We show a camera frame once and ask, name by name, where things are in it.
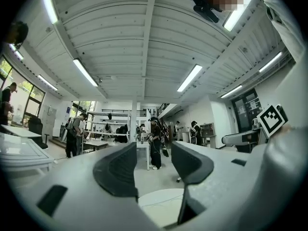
ceiling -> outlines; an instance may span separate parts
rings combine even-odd
[[[232,32],[222,26],[229,12],[217,13],[220,21],[212,24],[193,11],[192,0],[53,2],[54,25],[42,0],[29,0],[21,10],[19,19],[29,25],[21,51],[40,62],[41,70],[33,71],[44,71],[67,99],[194,103],[258,75],[279,51],[289,55],[262,0],[252,0]],[[73,64],[77,57],[102,80],[98,88]],[[200,74],[177,92],[196,64]]]

floor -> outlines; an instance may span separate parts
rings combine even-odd
[[[53,168],[56,168],[58,165],[68,160],[66,158],[65,149],[52,142],[48,142],[47,153],[55,159]],[[171,157],[162,155],[162,168],[159,170],[146,169],[146,154],[144,149],[137,151],[137,157],[138,161],[134,175],[139,197],[158,190],[184,187],[182,181],[179,183],[176,182],[179,176],[171,162]],[[43,176],[36,170],[28,170],[22,172],[9,172],[7,173],[7,177],[12,188],[14,188],[17,193],[22,193],[25,188],[28,188]]]

backpack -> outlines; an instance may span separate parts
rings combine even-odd
[[[190,134],[191,134],[191,137],[196,137],[196,135],[197,135],[196,129],[191,128],[189,132],[190,132]]]

poster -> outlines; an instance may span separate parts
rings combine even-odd
[[[252,110],[256,109],[257,108],[256,102],[255,101],[251,101],[250,102],[250,107],[251,107]]]

door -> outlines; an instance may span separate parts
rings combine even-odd
[[[252,120],[262,111],[260,100],[255,89],[232,100],[239,132],[249,131]]]

